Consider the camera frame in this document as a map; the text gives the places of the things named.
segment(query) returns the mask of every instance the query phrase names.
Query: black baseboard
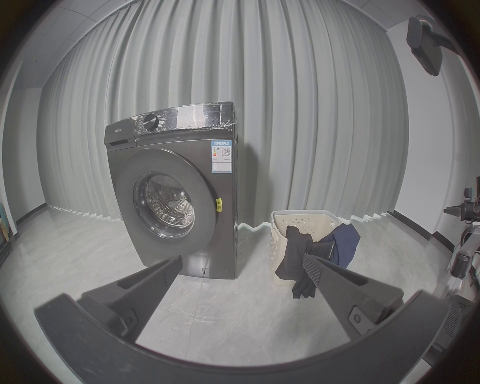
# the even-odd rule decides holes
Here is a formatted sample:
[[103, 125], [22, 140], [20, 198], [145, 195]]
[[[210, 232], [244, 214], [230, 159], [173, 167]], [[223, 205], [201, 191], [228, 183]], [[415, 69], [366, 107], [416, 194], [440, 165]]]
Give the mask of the black baseboard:
[[408, 217], [403, 216], [400, 212], [393, 211], [393, 212], [387, 212], [387, 213], [392, 215], [397, 220], [401, 221], [407, 227], [412, 228], [415, 232], [417, 232], [419, 235], [426, 238], [427, 240], [430, 240], [430, 238], [432, 237], [432, 234], [429, 231], [427, 231], [425, 228], [421, 227], [414, 221], [410, 220]]
[[32, 209], [30, 212], [28, 212], [26, 215], [23, 215], [21, 218], [17, 220], [17, 225], [22, 224], [25, 220], [27, 220], [31, 215], [37, 213], [40, 209], [45, 208], [47, 206], [47, 203], [43, 203], [39, 205], [37, 208]]
[[403, 216], [400, 212], [393, 211], [393, 212], [387, 212], [387, 213], [392, 215], [397, 220], [401, 221], [407, 227], [412, 228], [415, 232], [417, 232], [419, 235], [426, 238], [427, 240], [430, 240], [433, 237], [437, 239], [450, 252], [453, 252], [453, 250], [455, 249], [455, 245], [449, 239], [447, 239], [444, 235], [442, 235], [440, 232], [435, 231], [435, 233], [431, 234], [425, 228], [421, 227], [414, 221], [410, 220], [408, 217]]
[[447, 239], [444, 235], [442, 235], [440, 232], [435, 231], [435, 233], [432, 235], [432, 237], [435, 237], [450, 252], [453, 252], [453, 250], [455, 249], [455, 245], [449, 239]]

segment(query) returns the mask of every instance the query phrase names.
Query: vent grille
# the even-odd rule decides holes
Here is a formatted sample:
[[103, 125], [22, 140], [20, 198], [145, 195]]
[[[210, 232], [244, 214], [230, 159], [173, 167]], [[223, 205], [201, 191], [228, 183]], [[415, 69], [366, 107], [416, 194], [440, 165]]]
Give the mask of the vent grille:
[[456, 323], [464, 308], [465, 304], [462, 303], [453, 303], [450, 307], [450, 311], [448, 312], [448, 316], [444, 325], [444, 331], [447, 335], [453, 337]]

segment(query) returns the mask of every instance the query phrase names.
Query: floor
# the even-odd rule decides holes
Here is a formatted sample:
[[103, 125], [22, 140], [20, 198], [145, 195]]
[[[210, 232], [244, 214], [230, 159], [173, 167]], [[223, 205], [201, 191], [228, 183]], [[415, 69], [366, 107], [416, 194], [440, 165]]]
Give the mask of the floor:
[[[349, 269], [414, 292], [433, 292], [451, 254], [395, 218], [352, 220], [361, 236]], [[33, 309], [66, 292], [78, 299], [143, 268], [122, 222], [44, 209], [19, 228], [0, 268], [0, 297], [33, 351], [64, 383], [79, 383], [54, 352]], [[174, 357], [221, 365], [297, 360], [349, 338], [321, 294], [294, 300], [268, 270], [270, 229], [239, 228], [236, 280], [178, 276], [137, 343]], [[405, 380], [425, 372], [420, 365]]]

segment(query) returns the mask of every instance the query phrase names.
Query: white plastic basket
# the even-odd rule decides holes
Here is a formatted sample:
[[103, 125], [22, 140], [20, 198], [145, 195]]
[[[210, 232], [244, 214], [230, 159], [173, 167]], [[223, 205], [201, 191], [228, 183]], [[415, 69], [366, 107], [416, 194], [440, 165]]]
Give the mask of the white plastic basket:
[[300, 233], [310, 233], [313, 241], [323, 239], [341, 222], [328, 211], [273, 211], [271, 218], [272, 236], [270, 238], [269, 267], [272, 279], [278, 285], [291, 285], [293, 280], [282, 280], [275, 271], [285, 257], [287, 247], [287, 226], [297, 227]]

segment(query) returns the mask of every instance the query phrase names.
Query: washing machine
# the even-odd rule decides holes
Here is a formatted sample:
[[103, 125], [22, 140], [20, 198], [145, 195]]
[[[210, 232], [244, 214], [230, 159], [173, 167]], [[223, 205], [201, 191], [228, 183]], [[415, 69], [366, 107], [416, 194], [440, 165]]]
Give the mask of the washing machine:
[[105, 129], [120, 214], [145, 266], [235, 278], [237, 139], [231, 102], [152, 111]]

